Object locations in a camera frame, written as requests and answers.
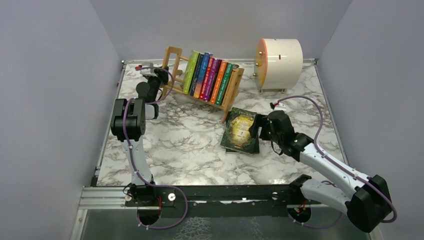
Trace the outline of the wooden book rack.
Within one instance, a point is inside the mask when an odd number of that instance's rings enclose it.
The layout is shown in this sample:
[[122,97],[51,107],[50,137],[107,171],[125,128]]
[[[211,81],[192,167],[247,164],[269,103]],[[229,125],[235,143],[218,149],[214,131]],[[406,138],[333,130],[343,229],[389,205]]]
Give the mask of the wooden book rack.
[[[187,56],[183,56],[182,55],[183,50],[181,48],[178,47],[174,47],[174,46],[168,46],[165,50],[165,54],[163,57],[163,61],[162,61],[162,66],[166,67],[168,66],[169,60],[170,60],[170,55],[175,54],[175,60],[174,60],[174,64],[173,64],[173,68],[171,70],[171,76],[170,81],[168,82],[167,85],[163,86],[163,97],[165,97],[166,94],[169,94],[171,91],[175,91],[177,93],[182,94],[183,93],[183,89],[179,86],[179,85],[175,85],[175,83],[172,83],[172,80],[174,80],[175,82],[179,83],[179,84],[183,84],[183,80],[179,78],[179,76],[184,74],[183,70],[179,69],[179,64],[180,64],[180,60],[183,61],[189,61],[189,57]],[[210,103],[209,101],[203,101],[200,99],[197,99],[197,101],[200,102],[204,102],[205,104],[208,104],[210,106],[214,106],[215,108],[218,108],[220,110],[223,111],[223,118],[222,118],[222,122],[225,123],[229,112],[231,111],[232,107],[233,107],[233,103],[237,97],[237,95],[239,94],[239,86],[244,74],[244,68],[239,67],[237,70],[237,73],[234,76],[233,79],[233,84],[231,86],[230,89],[230,95],[229,95],[229,101],[228,104],[226,106],[226,108],[224,108],[222,105],[218,106],[215,104]]]

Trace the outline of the dark green forest cover book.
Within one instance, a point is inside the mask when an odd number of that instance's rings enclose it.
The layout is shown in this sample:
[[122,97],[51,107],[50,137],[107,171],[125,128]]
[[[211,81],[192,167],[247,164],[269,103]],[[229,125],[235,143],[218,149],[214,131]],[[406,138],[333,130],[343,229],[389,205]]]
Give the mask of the dark green forest cover book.
[[250,133],[256,112],[233,107],[226,118],[220,145],[232,151],[253,154],[257,137]]

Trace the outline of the black bottom book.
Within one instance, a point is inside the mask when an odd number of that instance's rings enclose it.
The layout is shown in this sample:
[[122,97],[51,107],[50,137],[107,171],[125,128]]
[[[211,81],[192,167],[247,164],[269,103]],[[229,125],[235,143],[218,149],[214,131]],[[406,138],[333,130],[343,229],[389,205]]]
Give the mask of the black bottom book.
[[260,144],[259,144],[259,135],[257,134],[255,137],[255,144],[253,146],[253,150],[251,152],[243,152],[239,150],[233,150],[226,148],[225,149],[226,154],[247,154],[247,155],[257,155],[260,153]]

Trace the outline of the lime green 65-storey treehouse book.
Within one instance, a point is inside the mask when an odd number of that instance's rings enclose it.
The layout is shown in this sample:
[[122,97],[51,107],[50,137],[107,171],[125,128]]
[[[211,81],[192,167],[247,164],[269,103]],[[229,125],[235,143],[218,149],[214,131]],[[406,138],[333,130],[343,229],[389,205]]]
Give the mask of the lime green 65-storey treehouse book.
[[189,89],[191,86],[193,74],[197,65],[199,55],[200,53],[198,51],[192,50],[185,69],[182,92],[186,95],[189,94]]

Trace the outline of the red 13-storey treehouse book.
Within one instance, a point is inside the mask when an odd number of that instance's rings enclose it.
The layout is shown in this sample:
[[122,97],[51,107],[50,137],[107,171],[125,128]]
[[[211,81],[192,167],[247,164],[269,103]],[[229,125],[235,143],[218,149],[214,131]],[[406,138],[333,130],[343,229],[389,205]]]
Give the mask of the red 13-storey treehouse book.
[[204,80],[203,80],[203,83],[202,83],[202,88],[201,88],[201,91],[200,91],[200,96],[199,96],[200,100],[204,99],[207,81],[208,81],[208,78],[209,78],[211,68],[212,68],[214,61],[215,61],[215,58],[213,56],[210,56],[208,66],[207,66],[207,69],[206,69],[206,73],[205,73],[205,76],[204,76]]

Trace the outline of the blue sunset cover book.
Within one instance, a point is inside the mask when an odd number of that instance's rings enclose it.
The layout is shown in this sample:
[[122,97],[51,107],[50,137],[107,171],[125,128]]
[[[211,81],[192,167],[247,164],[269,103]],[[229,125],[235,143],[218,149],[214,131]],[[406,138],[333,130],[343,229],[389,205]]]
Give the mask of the blue sunset cover book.
[[201,91],[200,89],[202,87],[202,82],[203,82],[205,74],[206,74],[209,59],[212,56],[213,56],[213,54],[210,53],[210,52],[204,53],[201,68],[200,68],[200,71],[199,71],[199,74],[198,74],[197,81],[195,83],[195,91],[194,91],[194,96],[193,96],[194,98],[199,98],[199,96],[200,96],[200,91]]

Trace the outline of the green 104-storey treehouse book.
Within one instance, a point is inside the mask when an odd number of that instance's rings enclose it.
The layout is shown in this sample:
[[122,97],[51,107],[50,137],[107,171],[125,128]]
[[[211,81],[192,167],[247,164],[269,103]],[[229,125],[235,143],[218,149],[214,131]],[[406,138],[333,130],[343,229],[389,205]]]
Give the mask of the green 104-storey treehouse book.
[[230,80],[230,76],[232,74],[232,71],[233,71],[233,64],[231,62],[228,62],[227,65],[226,65],[226,69],[225,69],[225,72],[224,72],[223,79],[221,81],[221,85],[220,85],[217,97],[216,97],[216,101],[215,101],[216,106],[222,105],[224,94],[225,94],[228,82]]

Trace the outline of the orange Huckleberry Finn book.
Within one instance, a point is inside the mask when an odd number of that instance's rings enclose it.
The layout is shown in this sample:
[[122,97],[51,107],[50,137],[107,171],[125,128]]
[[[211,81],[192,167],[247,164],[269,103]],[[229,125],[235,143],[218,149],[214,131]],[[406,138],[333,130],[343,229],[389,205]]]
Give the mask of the orange Huckleberry Finn book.
[[225,90],[225,93],[224,93],[224,96],[223,96],[223,99],[222,99],[222,106],[224,108],[226,108],[227,105],[228,105],[228,101],[229,101],[229,98],[230,98],[231,87],[232,87],[232,84],[233,84],[235,75],[236,75],[239,67],[240,66],[238,64],[233,64],[232,65],[232,71],[231,71],[231,74],[230,74],[230,77],[229,77],[229,80],[228,80],[228,84],[227,84],[227,87],[226,87],[226,90]]

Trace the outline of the orange 78-storey treehouse book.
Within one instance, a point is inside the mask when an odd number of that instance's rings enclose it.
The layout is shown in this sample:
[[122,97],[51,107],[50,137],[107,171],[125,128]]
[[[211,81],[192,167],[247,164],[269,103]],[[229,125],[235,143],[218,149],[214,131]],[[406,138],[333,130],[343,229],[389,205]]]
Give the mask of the orange 78-storey treehouse book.
[[220,86],[221,86],[221,83],[222,83],[222,80],[223,80],[223,77],[224,77],[224,74],[225,74],[225,71],[226,71],[226,68],[227,68],[227,64],[228,64],[228,61],[225,61],[225,60],[221,61],[220,68],[219,68],[218,74],[216,76],[216,81],[215,81],[215,84],[213,86],[213,92],[212,92],[211,98],[209,100],[209,102],[211,104],[215,104],[216,101],[217,101],[218,92],[219,92],[219,89],[220,89]]

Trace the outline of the purple 117-storey treehouse book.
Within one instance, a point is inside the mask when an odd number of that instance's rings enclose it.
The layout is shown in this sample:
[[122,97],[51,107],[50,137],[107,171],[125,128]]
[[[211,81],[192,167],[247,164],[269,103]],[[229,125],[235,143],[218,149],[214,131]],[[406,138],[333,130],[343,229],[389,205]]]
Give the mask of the purple 117-storey treehouse book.
[[215,80],[216,73],[220,68],[221,62],[222,62],[221,59],[215,58],[214,62],[212,63],[211,70],[209,72],[208,80],[207,80],[207,83],[206,83],[206,88],[205,88],[205,91],[204,91],[204,96],[203,96],[203,100],[206,101],[206,102],[208,102],[209,99],[210,99],[210,93],[211,93],[211,90],[212,90],[212,85],[213,85],[213,82]]

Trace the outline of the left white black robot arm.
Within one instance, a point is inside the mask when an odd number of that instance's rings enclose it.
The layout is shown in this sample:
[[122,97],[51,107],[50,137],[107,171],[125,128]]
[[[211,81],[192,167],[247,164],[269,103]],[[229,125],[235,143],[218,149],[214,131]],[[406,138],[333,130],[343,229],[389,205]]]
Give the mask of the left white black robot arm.
[[143,75],[147,82],[140,82],[136,86],[136,98],[115,100],[110,122],[111,133],[124,146],[131,170],[132,180],[124,194],[138,206],[161,203],[147,164],[143,136],[146,120],[157,119],[159,116],[157,95],[161,86],[169,81],[169,67],[152,67],[149,70],[149,73]]

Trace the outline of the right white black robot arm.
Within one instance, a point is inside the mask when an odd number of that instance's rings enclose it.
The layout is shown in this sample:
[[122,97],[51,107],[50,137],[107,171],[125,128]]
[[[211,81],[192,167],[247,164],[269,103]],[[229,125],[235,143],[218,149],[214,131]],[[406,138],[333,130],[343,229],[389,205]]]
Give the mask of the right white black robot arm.
[[290,183],[289,199],[300,204],[304,200],[317,201],[347,216],[350,222],[365,233],[372,232],[394,212],[387,181],[357,171],[325,152],[314,139],[296,132],[290,117],[282,110],[268,115],[258,114],[249,128],[252,135],[269,141],[286,155],[318,171],[334,187],[302,175]]

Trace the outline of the white cylindrical drum box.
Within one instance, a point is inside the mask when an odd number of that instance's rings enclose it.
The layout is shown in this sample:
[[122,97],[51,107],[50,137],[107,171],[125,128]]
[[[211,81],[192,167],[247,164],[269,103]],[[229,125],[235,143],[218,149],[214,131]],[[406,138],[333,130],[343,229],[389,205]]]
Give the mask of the white cylindrical drum box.
[[253,71],[258,92],[292,89],[300,79],[303,63],[297,39],[262,38],[256,47]]

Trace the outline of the aluminium table frame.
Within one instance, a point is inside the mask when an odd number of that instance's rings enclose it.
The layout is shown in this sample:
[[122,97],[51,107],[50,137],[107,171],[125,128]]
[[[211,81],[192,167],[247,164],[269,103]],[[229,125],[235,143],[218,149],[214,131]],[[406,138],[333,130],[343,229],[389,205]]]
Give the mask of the aluminium table frame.
[[[160,184],[189,186],[285,184],[301,174],[323,176],[310,167],[279,157],[267,143],[257,155],[226,153],[220,145],[222,112],[172,93],[158,120],[147,124],[147,162]],[[136,212],[124,207],[122,188],[130,182],[122,144],[106,134],[92,186],[94,205],[81,205],[74,240],[380,240],[379,229],[364,233],[347,219],[327,229],[309,229],[287,217],[189,217],[176,227],[145,230]]]

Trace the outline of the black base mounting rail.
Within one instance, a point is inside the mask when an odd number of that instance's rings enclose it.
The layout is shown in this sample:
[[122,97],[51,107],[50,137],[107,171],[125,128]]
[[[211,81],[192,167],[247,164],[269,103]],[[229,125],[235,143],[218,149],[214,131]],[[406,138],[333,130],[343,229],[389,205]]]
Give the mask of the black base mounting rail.
[[228,217],[287,217],[289,208],[309,206],[289,184],[131,186],[125,206],[141,217],[179,219]]

